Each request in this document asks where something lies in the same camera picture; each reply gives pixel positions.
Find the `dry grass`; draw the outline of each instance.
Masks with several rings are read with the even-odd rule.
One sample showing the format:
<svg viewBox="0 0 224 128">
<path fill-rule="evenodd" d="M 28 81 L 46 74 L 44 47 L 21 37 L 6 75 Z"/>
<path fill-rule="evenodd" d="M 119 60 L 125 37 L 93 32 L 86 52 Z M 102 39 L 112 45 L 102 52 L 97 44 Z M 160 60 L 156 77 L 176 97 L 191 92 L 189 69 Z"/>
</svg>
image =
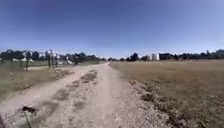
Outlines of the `dry grass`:
<svg viewBox="0 0 224 128">
<path fill-rule="evenodd" d="M 177 127 L 224 126 L 224 61 L 115 62 L 111 66 L 146 85 L 143 96 Z"/>
<path fill-rule="evenodd" d="M 23 71 L 0 68 L 0 99 L 7 93 L 27 89 L 37 83 L 56 80 L 67 74 L 69 72 L 65 70 Z"/>
</svg>

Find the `roadside grass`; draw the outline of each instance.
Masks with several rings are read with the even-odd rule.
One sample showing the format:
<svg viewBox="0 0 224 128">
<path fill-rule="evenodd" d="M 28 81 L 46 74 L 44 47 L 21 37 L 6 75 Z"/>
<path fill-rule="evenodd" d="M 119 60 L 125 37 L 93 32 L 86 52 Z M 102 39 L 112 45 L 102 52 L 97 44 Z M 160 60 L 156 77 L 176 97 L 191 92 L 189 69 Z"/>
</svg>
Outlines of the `roadside grass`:
<svg viewBox="0 0 224 128">
<path fill-rule="evenodd" d="M 168 113 L 176 127 L 224 126 L 224 61 L 112 62 L 146 85 L 143 100 Z"/>
<path fill-rule="evenodd" d="M 27 89 L 35 84 L 57 80 L 69 74 L 66 70 L 15 70 L 0 68 L 0 100 L 10 92 Z"/>
</svg>

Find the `blue sky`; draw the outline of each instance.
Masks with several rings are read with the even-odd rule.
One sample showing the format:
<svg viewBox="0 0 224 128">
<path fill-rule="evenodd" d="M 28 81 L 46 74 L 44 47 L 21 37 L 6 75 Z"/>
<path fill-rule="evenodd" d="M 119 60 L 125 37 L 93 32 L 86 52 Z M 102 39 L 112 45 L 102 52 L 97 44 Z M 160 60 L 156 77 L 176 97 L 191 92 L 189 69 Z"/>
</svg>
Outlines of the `blue sky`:
<svg viewBox="0 0 224 128">
<path fill-rule="evenodd" d="M 0 0 L 0 51 L 124 57 L 224 48 L 223 0 Z"/>
</svg>

